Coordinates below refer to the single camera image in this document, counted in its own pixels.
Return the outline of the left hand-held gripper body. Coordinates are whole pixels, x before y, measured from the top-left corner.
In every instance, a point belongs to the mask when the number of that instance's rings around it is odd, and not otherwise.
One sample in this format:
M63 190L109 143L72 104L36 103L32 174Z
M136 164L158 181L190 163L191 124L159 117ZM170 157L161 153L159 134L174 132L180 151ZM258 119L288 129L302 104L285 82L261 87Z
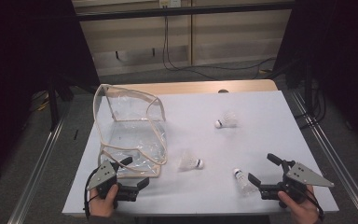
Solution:
M109 160L103 161L89 176L86 190L96 189L101 199L105 199L113 185L118 186L116 201L135 202L140 189L124 186L117 181L117 171L120 165Z

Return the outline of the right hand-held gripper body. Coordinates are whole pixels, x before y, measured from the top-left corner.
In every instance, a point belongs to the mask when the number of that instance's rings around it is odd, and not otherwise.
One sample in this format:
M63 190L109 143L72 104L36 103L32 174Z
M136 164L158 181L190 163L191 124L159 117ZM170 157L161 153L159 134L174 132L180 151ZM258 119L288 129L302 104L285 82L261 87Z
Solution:
M261 183L258 189L262 200L276 200L282 208L285 208L286 204L280 200L279 191L286 192L296 203L303 203L308 197L307 185L327 188L335 186L333 182L300 162L282 160L280 166L282 167L282 181L275 185Z

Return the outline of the clear plastic bag beige trim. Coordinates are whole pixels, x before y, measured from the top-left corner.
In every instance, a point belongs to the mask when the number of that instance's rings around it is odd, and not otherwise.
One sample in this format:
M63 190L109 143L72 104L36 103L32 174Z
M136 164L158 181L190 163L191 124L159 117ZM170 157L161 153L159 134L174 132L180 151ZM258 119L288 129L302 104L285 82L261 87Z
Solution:
M165 108L156 95L102 84L94 94L93 117L100 139L98 161L131 157L119 177L159 176L168 146Z

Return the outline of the person's left hand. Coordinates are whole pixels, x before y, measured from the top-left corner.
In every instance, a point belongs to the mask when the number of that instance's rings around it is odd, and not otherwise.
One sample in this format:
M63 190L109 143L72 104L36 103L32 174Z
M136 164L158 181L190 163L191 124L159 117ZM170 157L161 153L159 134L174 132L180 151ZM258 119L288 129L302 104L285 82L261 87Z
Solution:
M114 200L118 191L118 185L113 185L108 191L106 197L102 199L97 189L89 192L89 210L92 216L111 217L115 211Z

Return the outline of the person's right hand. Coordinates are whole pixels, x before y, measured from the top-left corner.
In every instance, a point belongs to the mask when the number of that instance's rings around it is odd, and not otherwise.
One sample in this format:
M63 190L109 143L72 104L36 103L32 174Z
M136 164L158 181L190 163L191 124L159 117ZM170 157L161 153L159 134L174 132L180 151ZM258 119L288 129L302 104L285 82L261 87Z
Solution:
M322 224L319 218L319 209L315 205L316 199L313 193L313 187L307 185L307 195L310 200L306 199L303 203L296 203L284 191L279 191L280 200L285 203L291 210L291 218L294 224Z

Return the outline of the black metal stand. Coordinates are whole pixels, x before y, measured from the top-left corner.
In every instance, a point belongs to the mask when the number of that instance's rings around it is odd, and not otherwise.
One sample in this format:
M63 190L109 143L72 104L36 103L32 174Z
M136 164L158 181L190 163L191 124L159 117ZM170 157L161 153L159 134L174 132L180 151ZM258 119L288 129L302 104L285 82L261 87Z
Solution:
M309 116L313 115L313 99L312 99L312 72L308 62L305 62L305 107Z
M74 98L74 94L70 90L70 84L68 78L62 74L50 75L48 78L48 101L51 115L52 131L60 121L60 114L57 105L57 97L60 96L63 101L69 102Z

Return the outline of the dark curtain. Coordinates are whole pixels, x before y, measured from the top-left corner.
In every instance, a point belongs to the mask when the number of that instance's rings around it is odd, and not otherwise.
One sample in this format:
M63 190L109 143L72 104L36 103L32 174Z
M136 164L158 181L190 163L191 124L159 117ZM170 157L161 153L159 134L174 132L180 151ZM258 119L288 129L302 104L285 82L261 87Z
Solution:
M72 0L0 0L0 166L30 114L32 96L100 84Z
M358 133L358 0L294 0L273 69L311 73Z

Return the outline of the black horizontal bar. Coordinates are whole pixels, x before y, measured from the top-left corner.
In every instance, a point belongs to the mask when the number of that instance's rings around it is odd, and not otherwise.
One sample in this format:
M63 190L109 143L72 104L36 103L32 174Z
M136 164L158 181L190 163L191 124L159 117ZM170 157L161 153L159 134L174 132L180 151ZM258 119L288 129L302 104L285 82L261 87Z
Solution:
M228 6L140 9L140 10L131 10L131 11L81 13L76 15L76 20L77 21L105 21L105 20L187 16L187 15L203 15L203 14L217 14L217 13L271 11L271 10L292 9L294 6L295 6L294 2L275 2L275 3L242 4L242 5L228 5Z

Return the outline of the aluminium floor rail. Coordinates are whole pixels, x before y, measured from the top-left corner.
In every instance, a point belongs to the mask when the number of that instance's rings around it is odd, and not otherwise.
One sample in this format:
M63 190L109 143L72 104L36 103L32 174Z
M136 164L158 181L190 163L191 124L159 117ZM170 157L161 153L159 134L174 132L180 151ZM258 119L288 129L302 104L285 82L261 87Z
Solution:
M57 140L62 131L62 126L64 124L64 121L65 121L65 117L61 117L55 128L50 132L48 139L44 144L41 155L38 158L38 161L31 173L31 176L24 190L22 191L22 194L14 210L12 211L12 214L7 224L23 224L24 220L26 219L29 208L32 204L34 196L41 182L43 173L45 172L51 153L55 148Z
M316 137L319 145L321 146L325 156L329 160L330 164L332 165L333 169L335 170L337 177L340 179L341 185L345 188L348 192L351 201L353 202L354 206L358 211L358 185L348 172L346 166L344 165L341 158L338 156L337 152L335 151L333 145L330 143L329 139L324 133L324 130L320 126L319 122L311 117L306 110L305 107L305 100L301 96L298 91L294 91L291 93L293 99L296 102L298 109L305 113L305 120L307 122L307 127L309 127Z

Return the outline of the white wall socket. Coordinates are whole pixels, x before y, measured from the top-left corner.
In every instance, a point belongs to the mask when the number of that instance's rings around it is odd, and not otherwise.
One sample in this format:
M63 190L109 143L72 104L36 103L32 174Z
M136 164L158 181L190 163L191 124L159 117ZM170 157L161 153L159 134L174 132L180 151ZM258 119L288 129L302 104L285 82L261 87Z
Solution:
M181 0L158 0L161 8L168 7L180 7L182 5Z

